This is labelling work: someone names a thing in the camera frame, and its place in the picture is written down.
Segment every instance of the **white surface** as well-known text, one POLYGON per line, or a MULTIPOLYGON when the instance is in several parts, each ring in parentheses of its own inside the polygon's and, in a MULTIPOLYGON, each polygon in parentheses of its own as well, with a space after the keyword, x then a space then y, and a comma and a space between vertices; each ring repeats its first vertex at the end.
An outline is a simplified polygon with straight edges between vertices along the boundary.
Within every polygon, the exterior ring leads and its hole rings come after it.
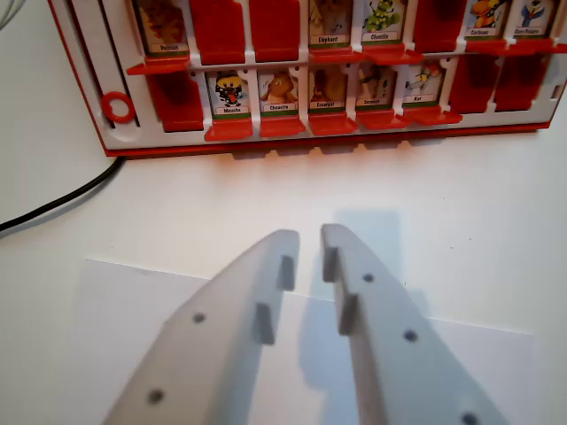
MULTIPOLYGON (((0 221, 105 169, 45 2, 0 33, 0 221)), ((549 130, 396 149, 128 162, 104 191, 0 239, 0 423, 43 423, 85 258, 212 277, 278 228, 301 236, 297 292, 330 297, 319 227, 340 222, 422 312, 534 334, 542 423, 567 417, 567 102, 549 130)))
MULTIPOLYGON (((49 423, 99 425, 161 325, 205 283, 86 261, 49 423)), ((207 316, 214 317, 214 311, 207 316)), ((348 343, 335 321, 332 302, 284 295, 276 344, 261 354, 248 413, 251 425, 358 423, 348 343)), ((534 419, 533 337, 447 321, 432 324, 510 424, 539 423, 534 419)))

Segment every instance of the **black cable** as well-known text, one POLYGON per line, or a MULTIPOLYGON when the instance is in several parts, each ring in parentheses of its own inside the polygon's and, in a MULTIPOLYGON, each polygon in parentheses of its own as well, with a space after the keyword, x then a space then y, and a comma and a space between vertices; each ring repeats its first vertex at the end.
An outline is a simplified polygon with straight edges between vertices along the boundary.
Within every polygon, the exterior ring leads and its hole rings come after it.
POLYGON ((106 170, 102 174, 100 174, 98 177, 91 180, 87 184, 81 186, 79 189, 74 190, 73 192, 71 192, 71 193, 69 193, 69 194, 67 194, 63 197, 60 197, 59 199, 51 201, 48 204, 45 204, 44 206, 40 206, 39 208, 36 208, 32 212, 28 212, 27 214, 21 215, 16 219, 6 221, 5 223, 0 224, 0 232, 4 232, 8 228, 14 228, 16 226, 19 226, 20 224, 23 224, 26 221, 30 221, 30 220, 34 219, 35 217, 38 217, 42 214, 45 214, 46 212, 51 211, 51 210, 57 208, 58 206, 61 206, 63 204, 66 204, 66 203, 76 199, 80 195, 87 193, 89 190, 94 189, 100 183, 102 183, 102 182, 110 179, 111 177, 113 177, 118 172, 118 170, 120 170, 120 167, 122 166, 122 164, 124 164, 124 160, 125 160, 124 157, 116 158, 116 160, 114 160, 113 164, 111 166, 109 166, 108 168, 106 168, 106 170))

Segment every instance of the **red ring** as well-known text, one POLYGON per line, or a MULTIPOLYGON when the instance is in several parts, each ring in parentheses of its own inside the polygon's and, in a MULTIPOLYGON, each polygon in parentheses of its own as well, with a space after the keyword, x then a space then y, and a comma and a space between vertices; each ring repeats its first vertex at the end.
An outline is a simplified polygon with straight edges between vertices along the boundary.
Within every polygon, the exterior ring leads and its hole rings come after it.
POLYGON ((126 124, 134 119, 136 116, 136 111, 134 110, 134 104, 132 103, 132 99, 126 96, 124 93, 120 93, 119 91, 111 91, 106 93, 103 98, 100 100, 101 106, 103 108, 103 113, 106 115, 110 121, 118 122, 119 124, 126 124), (128 107, 128 113, 124 116, 116 115, 113 112, 113 107, 110 103, 113 100, 121 100, 126 104, 128 107))

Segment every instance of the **red plastic frame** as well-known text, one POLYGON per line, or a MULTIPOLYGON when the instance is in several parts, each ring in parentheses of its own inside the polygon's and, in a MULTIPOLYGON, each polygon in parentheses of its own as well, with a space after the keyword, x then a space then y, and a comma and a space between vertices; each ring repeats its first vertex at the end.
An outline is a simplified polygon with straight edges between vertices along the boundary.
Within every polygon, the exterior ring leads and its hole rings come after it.
POLYGON ((261 141, 261 142, 242 142, 242 143, 211 143, 196 146, 182 146, 182 147, 160 147, 160 148, 141 148, 141 149, 126 149, 126 150, 110 150, 105 146, 100 129, 90 109, 89 100, 85 95, 84 88, 82 87, 79 74, 74 65, 71 52, 67 46, 61 25, 55 8, 53 7, 52 0, 48 0, 51 9, 51 14, 55 20, 55 25, 61 37, 63 48, 65 49, 69 65, 74 74, 74 78, 79 85, 82 98, 87 106, 90 119, 92 120, 95 131, 98 134, 98 139, 108 157, 127 157, 127 158, 156 158, 166 156, 180 156, 180 155, 212 155, 221 153, 239 153, 247 151, 272 151, 279 149, 298 149, 298 148, 315 148, 323 145, 341 145, 341 144, 359 144, 359 143, 381 143, 390 142, 392 140, 401 141, 406 139, 417 138, 435 138, 435 137, 455 137, 463 135, 496 135, 501 133, 527 133, 536 131, 543 128, 549 128, 551 120, 548 122, 534 123, 534 124, 518 124, 512 126, 494 126, 494 127, 473 127, 473 128, 447 128, 442 130, 424 130, 424 131, 405 131, 395 134, 381 134, 381 135, 349 135, 342 137, 314 137, 303 139, 290 139, 290 140, 275 140, 275 141, 261 141))

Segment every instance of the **screw hole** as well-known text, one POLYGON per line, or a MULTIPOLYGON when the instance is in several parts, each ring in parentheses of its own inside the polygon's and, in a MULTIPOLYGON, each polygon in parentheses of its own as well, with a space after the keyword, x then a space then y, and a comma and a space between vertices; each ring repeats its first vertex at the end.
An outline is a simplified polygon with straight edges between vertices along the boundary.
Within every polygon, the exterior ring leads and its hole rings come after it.
POLYGON ((404 338, 406 338, 410 343, 414 343, 415 341, 417 341, 417 333, 414 330, 409 329, 406 332, 404 332, 404 338))
POLYGON ((165 394, 162 390, 159 389, 151 390, 148 393, 148 403, 150 405, 157 405, 161 400, 163 400, 164 397, 165 394))
POLYGON ((477 416, 473 413, 465 413, 462 416, 462 423, 464 423, 465 425, 478 425, 480 422, 478 422, 477 416))
POLYGON ((193 316, 193 321, 194 321, 195 323, 201 323, 201 322, 205 321, 205 315, 202 314, 202 313, 196 313, 196 314, 193 316))

